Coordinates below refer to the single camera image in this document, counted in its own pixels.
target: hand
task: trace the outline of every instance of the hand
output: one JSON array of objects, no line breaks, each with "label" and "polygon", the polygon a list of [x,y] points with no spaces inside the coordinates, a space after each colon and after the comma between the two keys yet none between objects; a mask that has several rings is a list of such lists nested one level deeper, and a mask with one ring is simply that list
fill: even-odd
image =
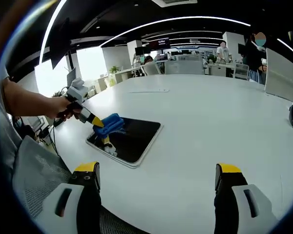
[{"label": "hand", "polygon": [[[64,97],[52,97],[49,99],[50,111],[47,115],[50,119],[56,118],[58,113],[63,112],[67,109],[67,106],[71,102]],[[80,113],[80,110],[73,110],[73,112],[67,112],[62,117],[63,121],[66,121],[67,118],[71,118],[73,115],[78,119],[77,114]]]},{"label": "hand", "polygon": [[262,72],[267,72],[267,66],[266,65],[261,65],[258,70],[262,71]]}]

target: mesh chair back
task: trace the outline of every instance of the mesh chair back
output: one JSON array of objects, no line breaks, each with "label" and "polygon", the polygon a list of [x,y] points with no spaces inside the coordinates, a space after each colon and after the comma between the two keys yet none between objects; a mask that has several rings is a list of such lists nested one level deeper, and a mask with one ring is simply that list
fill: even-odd
[{"label": "mesh chair back", "polygon": [[204,75],[203,61],[180,60],[167,61],[165,74],[198,74]]},{"label": "mesh chair back", "polygon": [[13,189],[29,214],[36,218],[43,200],[71,176],[62,159],[26,136],[14,165]]}]

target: blue cloth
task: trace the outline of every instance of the blue cloth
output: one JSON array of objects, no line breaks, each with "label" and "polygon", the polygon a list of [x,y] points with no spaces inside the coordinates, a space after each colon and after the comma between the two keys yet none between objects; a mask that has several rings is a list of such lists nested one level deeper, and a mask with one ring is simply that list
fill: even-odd
[{"label": "blue cloth", "polygon": [[110,116],[102,119],[104,127],[98,127],[93,125],[93,130],[99,138],[107,138],[108,134],[120,130],[124,125],[124,120],[119,117],[118,114],[111,114]]}]

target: round table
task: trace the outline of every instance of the round table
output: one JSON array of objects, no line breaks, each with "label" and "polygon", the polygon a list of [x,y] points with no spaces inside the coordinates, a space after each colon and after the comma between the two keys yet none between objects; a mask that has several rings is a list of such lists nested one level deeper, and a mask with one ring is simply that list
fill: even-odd
[{"label": "round table", "polygon": [[270,199],[278,219],[293,204],[291,103],[265,94],[260,84],[204,75],[131,78],[84,105],[99,118],[118,113],[163,125],[136,169],[86,144],[89,123],[72,118],[55,130],[68,168],[98,161],[103,206],[139,229],[213,233],[215,167],[220,162],[239,167],[247,182]]}]

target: person in black clothing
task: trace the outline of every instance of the person in black clothing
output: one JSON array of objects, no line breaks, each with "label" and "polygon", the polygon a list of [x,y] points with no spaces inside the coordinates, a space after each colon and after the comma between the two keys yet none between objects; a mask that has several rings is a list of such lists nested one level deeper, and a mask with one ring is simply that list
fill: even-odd
[{"label": "person in black clothing", "polygon": [[147,64],[148,62],[152,62],[152,61],[153,61],[153,58],[151,56],[146,56],[144,64]]},{"label": "person in black clothing", "polygon": [[245,64],[249,66],[248,78],[250,81],[263,84],[261,75],[267,71],[267,67],[262,64],[262,58],[266,58],[266,50],[264,47],[256,45],[255,35],[252,34],[245,45]]},{"label": "person in black clothing", "polygon": [[34,130],[29,125],[25,125],[23,122],[23,119],[19,116],[12,117],[12,123],[15,130],[18,132],[20,137],[22,139],[25,138],[25,136],[30,136],[34,140],[36,140],[36,134]]}]

